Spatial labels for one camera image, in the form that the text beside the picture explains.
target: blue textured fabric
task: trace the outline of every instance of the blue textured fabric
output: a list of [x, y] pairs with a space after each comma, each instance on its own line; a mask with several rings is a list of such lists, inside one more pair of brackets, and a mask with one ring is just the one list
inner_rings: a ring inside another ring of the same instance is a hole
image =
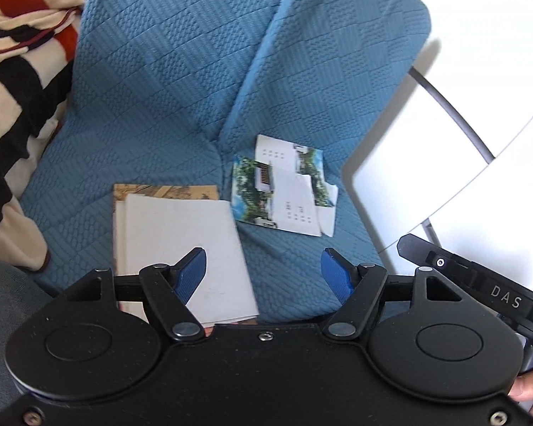
[[331, 239], [238, 225], [262, 319], [335, 310], [323, 249], [379, 263], [341, 166], [429, 29], [419, 0], [88, 0], [66, 123], [22, 200], [52, 254], [38, 280], [111, 265], [113, 183], [218, 185], [228, 200], [233, 155], [263, 133], [322, 149], [340, 192]]

